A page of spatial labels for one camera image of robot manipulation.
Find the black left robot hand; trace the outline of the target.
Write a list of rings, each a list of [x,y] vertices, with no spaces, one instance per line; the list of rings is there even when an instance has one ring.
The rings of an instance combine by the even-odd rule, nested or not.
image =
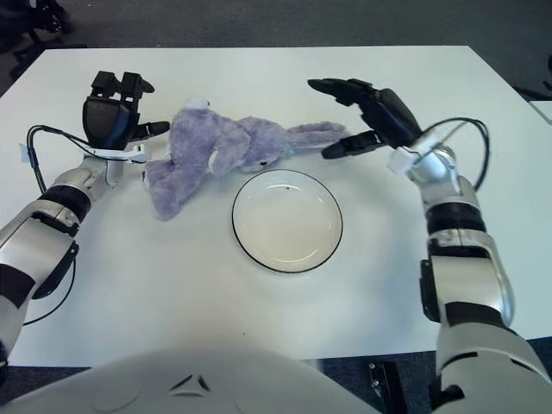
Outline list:
[[[91,94],[82,110],[85,136],[91,147],[123,150],[130,142],[145,141],[169,131],[170,122],[141,123],[139,102],[154,87],[140,74],[100,71],[91,83]]]

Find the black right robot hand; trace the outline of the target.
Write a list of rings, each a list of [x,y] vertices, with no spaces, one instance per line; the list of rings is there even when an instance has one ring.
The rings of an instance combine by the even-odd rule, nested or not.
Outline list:
[[[359,79],[310,79],[314,90],[330,95],[343,106],[357,105],[368,131],[340,139],[326,147],[322,156],[335,160],[372,152],[381,147],[411,146],[421,135],[416,118],[391,89],[376,89]]]

